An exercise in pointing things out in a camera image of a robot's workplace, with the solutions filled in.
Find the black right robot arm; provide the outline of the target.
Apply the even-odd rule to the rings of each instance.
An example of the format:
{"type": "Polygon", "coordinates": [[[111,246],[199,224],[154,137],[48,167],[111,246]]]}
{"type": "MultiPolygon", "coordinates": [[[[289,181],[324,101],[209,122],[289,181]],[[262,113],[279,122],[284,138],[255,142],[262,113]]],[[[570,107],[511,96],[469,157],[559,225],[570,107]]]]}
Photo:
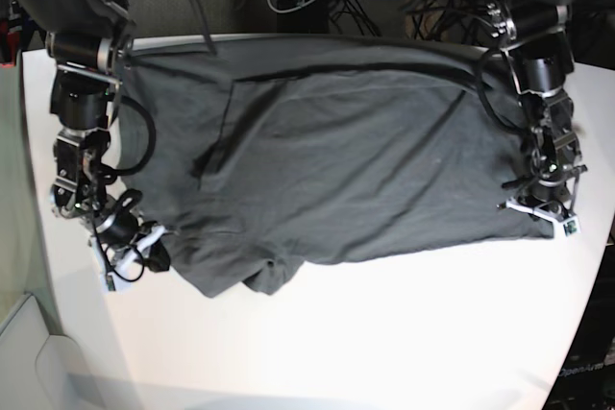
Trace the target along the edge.
{"type": "Polygon", "coordinates": [[[108,188],[145,169],[157,149],[158,133],[150,112],[122,90],[121,69],[132,61],[134,40],[129,0],[17,1],[42,28],[56,65],[50,111],[61,130],[54,144],[53,207],[67,219],[85,220],[97,243],[114,250],[133,248],[154,228],[134,213],[142,194],[127,189],[114,199],[108,188]],[[120,107],[139,114],[146,130],[142,157],[124,168],[103,160],[120,107]]]}

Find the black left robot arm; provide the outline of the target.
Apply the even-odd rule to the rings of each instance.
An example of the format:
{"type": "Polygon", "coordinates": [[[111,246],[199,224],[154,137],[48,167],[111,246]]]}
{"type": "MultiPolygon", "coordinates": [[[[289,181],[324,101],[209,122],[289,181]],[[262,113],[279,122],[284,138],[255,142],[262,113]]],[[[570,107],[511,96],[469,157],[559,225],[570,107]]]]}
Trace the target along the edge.
{"type": "Polygon", "coordinates": [[[498,43],[481,55],[474,68],[477,93],[488,117],[522,141],[525,172],[504,184],[514,193],[502,207],[556,224],[574,218],[579,177],[586,170],[572,127],[574,105],[564,90],[575,69],[566,33],[574,1],[485,0],[498,43]],[[505,122],[488,100],[483,73],[496,57],[509,70],[524,126],[505,122]]]}

